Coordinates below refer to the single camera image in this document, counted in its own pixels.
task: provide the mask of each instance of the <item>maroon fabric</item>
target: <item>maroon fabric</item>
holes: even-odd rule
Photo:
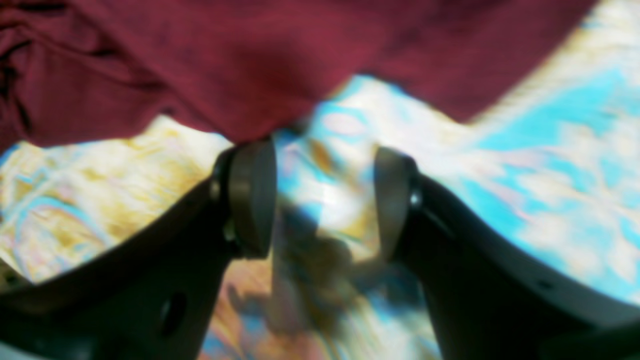
[[[594,3],[4,0],[0,152],[18,139],[129,137],[158,113],[247,142],[308,113],[358,72],[464,122]]]

